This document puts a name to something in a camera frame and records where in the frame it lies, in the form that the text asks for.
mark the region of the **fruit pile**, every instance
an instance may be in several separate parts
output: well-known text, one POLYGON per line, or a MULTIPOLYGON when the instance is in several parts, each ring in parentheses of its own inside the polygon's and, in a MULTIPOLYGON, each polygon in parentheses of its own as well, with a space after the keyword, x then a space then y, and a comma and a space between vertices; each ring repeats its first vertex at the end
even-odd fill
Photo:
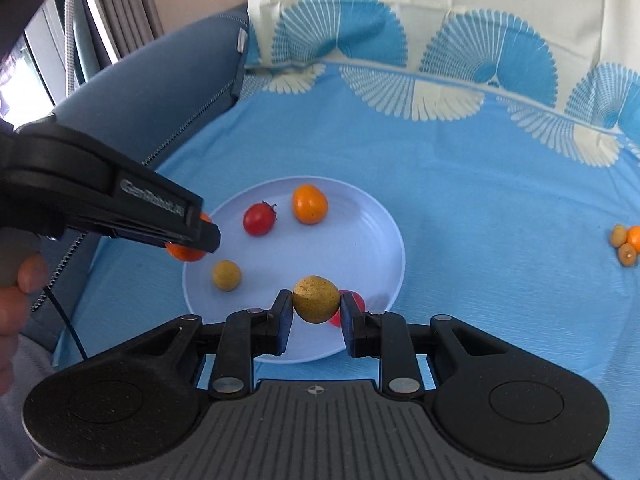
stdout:
MULTIPOLYGON (((291 208, 299 222, 313 225, 320 223, 327 215, 329 202, 316 186, 303 184, 293 192, 291 208)), ((200 218, 211 222, 204 213, 200 218)), ((273 229, 276 220, 275 204, 255 203, 244 213, 242 227, 251 236, 264 236, 273 229)), ((197 262, 206 254, 177 244, 167 243, 165 246, 171 256, 182 262, 197 262)), ((222 260, 212 268, 211 279, 218 289, 230 292, 240 285, 242 271, 234 262, 222 260)), ((345 292, 352 292, 358 308, 364 312, 366 306, 361 295, 351 290, 338 290, 332 282, 321 276, 307 276, 296 283, 292 291, 293 307, 298 315, 309 323, 329 321, 339 327, 340 296, 345 292)))
POLYGON ((640 253, 640 226, 634 225, 629 229, 622 224, 616 224, 609 235, 609 243, 618 250, 618 260, 625 267, 631 267, 640 253))

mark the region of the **gray curtain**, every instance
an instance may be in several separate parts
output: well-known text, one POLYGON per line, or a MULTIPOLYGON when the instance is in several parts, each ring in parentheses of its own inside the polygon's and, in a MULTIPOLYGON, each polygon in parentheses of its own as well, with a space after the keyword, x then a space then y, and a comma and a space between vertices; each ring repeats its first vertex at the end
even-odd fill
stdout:
POLYGON ((98 0, 120 57, 162 36, 154 0, 98 0))

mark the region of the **white rope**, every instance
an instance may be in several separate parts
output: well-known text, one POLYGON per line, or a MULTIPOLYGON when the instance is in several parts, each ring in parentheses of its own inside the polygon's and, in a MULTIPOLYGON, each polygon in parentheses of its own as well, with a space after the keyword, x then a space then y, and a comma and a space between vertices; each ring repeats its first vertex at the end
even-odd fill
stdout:
POLYGON ((75 54, 74 0, 65 0, 65 91, 67 96, 76 89, 75 54))

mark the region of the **black cable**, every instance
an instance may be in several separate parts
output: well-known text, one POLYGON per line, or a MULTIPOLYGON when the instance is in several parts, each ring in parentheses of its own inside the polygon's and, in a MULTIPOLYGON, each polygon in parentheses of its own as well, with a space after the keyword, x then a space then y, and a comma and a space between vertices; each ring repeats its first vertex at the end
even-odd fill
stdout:
POLYGON ((74 342, 76 343, 76 346, 78 347, 78 350, 80 351, 80 355, 82 356, 82 359, 86 361, 88 359, 88 357, 86 355, 86 352, 84 351, 84 347, 82 346, 82 343, 80 342, 80 338, 78 337, 78 334, 76 333, 76 330, 74 329, 73 325, 71 324, 71 321, 67 317, 65 311, 62 309, 62 307, 58 303, 58 300, 53 295, 53 291, 51 290, 49 285, 47 285, 44 288, 44 294, 45 294, 45 296, 47 298, 49 298, 49 301, 51 303, 53 303, 53 306, 58 311, 58 314, 60 314, 60 317, 62 318, 62 321, 65 322, 65 325, 69 329, 69 333, 71 334, 71 337, 74 339, 74 342))

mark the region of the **crosshair symbol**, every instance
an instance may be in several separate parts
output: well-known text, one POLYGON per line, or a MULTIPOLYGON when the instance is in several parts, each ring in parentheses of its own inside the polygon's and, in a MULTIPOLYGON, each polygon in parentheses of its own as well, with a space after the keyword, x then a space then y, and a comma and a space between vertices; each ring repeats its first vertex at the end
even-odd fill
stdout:
POLYGON ((307 393, 310 393, 314 397, 317 397, 318 395, 324 394, 326 391, 326 388, 323 388, 322 386, 320 386, 320 384, 314 384, 313 386, 308 387, 306 391, 307 393))

